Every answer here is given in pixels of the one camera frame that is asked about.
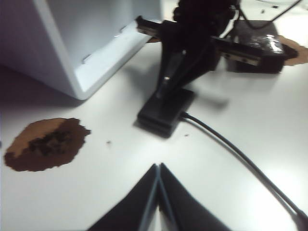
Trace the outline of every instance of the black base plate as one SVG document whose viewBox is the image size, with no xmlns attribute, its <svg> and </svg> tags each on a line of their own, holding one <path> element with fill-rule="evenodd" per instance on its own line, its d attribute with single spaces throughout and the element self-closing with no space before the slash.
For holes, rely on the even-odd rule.
<svg viewBox="0 0 308 231">
<path fill-rule="evenodd" d="M 180 114 L 190 106 L 194 93 L 180 89 L 171 97 L 161 100 L 153 94 L 138 113 L 143 128 L 163 137 L 170 137 L 179 123 Z"/>
</svg>

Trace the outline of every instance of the white surface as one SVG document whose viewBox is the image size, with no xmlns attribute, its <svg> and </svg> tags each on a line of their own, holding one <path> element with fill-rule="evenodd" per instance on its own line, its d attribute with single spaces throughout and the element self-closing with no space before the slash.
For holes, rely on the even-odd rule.
<svg viewBox="0 0 308 231">
<path fill-rule="evenodd" d="M 140 12 L 161 18 L 156 0 L 2 0 L 0 10 L 0 64 L 80 100 L 150 38 L 133 26 Z"/>
<path fill-rule="evenodd" d="M 249 6 L 258 13 L 264 8 L 259 11 L 254 2 L 245 5 L 250 18 L 259 14 L 253 15 Z M 260 15 L 272 18 L 271 9 L 266 12 Z M 295 22 L 295 12 L 286 17 Z M 307 13 L 298 12 L 307 22 Z M 277 22 L 282 26 L 279 32 L 307 45 L 307 30 L 295 30 L 284 20 Z M 76 117 L 92 130 L 70 164 L 33 173 L 15 172 L 2 163 L 1 230 L 85 230 L 119 202 L 153 163 L 160 162 L 231 230 L 296 230 L 259 181 L 189 123 L 180 123 L 169 139 L 133 126 L 155 88 L 160 51 L 160 44 L 147 44 L 85 102 L 1 69 L 2 150 L 27 124 L 41 119 Z M 189 86 L 197 97 L 188 110 L 234 142 L 306 213 L 307 71 L 303 64 L 287 66 L 278 75 L 229 73 L 222 61 L 215 72 Z"/>
</svg>

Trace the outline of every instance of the brown stain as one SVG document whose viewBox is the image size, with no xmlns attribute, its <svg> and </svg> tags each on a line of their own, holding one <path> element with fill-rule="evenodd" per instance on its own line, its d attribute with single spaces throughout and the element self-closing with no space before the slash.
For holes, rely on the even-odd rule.
<svg viewBox="0 0 308 231">
<path fill-rule="evenodd" d="M 43 138 L 54 131 L 70 132 L 71 140 L 66 147 L 65 153 L 44 156 L 37 155 L 29 149 L 30 141 Z M 12 145 L 7 149 L 4 156 L 5 164 L 16 171 L 43 171 L 47 168 L 70 163 L 84 144 L 85 136 L 89 134 L 90 130 L 86 130 L 81 126 L 79 120 L 75 118 L 57 118 L 32 123 L 16 137 Z"/>
<path fill-rule="evenodd" d="M 285 44 L 298 52 L 298 57 L 294 59 L 286 60 L 284 62 L 284 65 L 294 66 L 298 64 L 308 63 L 308 48 L 301 46 L 297 42 L 291 39 L 285 38 L 284 36 L 281 36 L 281 35 L 278 36 L 278 39 L 282 44 Z"/>
</svg>

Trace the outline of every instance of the black object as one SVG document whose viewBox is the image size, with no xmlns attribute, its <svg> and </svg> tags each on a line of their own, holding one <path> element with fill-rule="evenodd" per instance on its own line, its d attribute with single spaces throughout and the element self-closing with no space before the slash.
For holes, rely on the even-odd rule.
<svg viewBox="0 0 308 231">
<path fill-rule="evenodd" d="M 298 51 L 293 49 L 292 47 L 289 47 L 288 45 L 282 44 L 284 53 L 285 53 L 285 59 L 294 59 L 298 57 Z"/>
<path fill-rule="evenodd" d="M 153 165 L 128 195 L 88 231 L 146 231 L 157 205 L 169 231 L 230 231 L 187 192 L 164 164 Z"/>
<path fill-rule="evenodd" d="M 215 70 L 220 54 L 211 38 L 227 27 L 237 0 L 180 0 L 174 11 L 177 22 L 156 24 L 136 19 L 139 32 L 162 41 L 162 58 L 156 91 L 138 114 L 144 128 L 169 137 L 180 113 L 187 108 L 192 92 L 182 87 L 200 75 Z"/>
<path fill-rule="evenodd" d="M 206 125 L 199 119 L 189 115 L 186 112 L 183 112 L 181 114 L 181 117 L 183 119 L 189 119 L 193 122 L 197 123 L 207 131 L 209 131 L 211 134 L 219 138 L 221 141 L 223 141 L 226 145 L 228 145 L 233 151 L 235 151 L 238 156 L 245 161 L 252 169 L 254 175 L 259 178 L 261 183 L 264 184 L 264 186 L 269 190 L 270 193 L 273 194 L 273 196 L 283 205 L 284 208 L 290 213 L 293 221 L 297 225 L 297 229 L 299 231 L 308 231 L 308 217 L 307 215 L 300 210 L 291 200 L 288 198 L 256 165 L 254 162 L 252 162 L 241 150 L 239 150 L 233 143 L 231 143 L 229 140 L 227 140 L 225 137 L 220 135 L 217 131 L 212 129 L 210 126 Z"/>
<path fill-rule="evenodd" d="M 138 113 L 138 121 L 146 129 L 169 137 L 179 123 L 180 114 L 186 111 L 193 100 L 193 92 L 180 89 L 163 100 L 153 94 Z"/>
<path fill-rule="evenodd" d="M 250 21 L 255 26 L 263 25 L 266 21 Z M 243 45 L 262 49 L 258 66 L 238 61 L 229 61 L 228 70 L 247 73 L 278 73 L 282 70 L 285 54 L 281 43 L 277 40 L 277 30 L 273 23 L 263 29 L 251 29 L 244 20 L 239 20 L 235 29 L 238 42 Z"/>
</svg>

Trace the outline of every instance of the brown paper piece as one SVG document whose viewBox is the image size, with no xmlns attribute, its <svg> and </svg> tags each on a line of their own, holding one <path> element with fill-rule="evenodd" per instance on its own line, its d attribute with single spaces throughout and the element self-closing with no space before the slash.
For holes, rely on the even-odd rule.
<svg viewBox="0 0 308 231">
<path fill-rule="evenodd" d="M 29 124 L 4 156 L 16 171 L 43 171 L 71 162 L 90 134 L 75 118 L 45 119 Z"/>
<path fill-rule="evenodd" d="M 305 64 L 308 63 L 308 48 L 299 45 L 297 42 L 287 39 L 284 36 L 278 36 L 279 41 L 282 44 L 285 44 L 298 52 L 298 57 L 294 59 L 288 59 L 284 62 L 286 66 L 294 66 L 297 64 Z"/>
</svg>

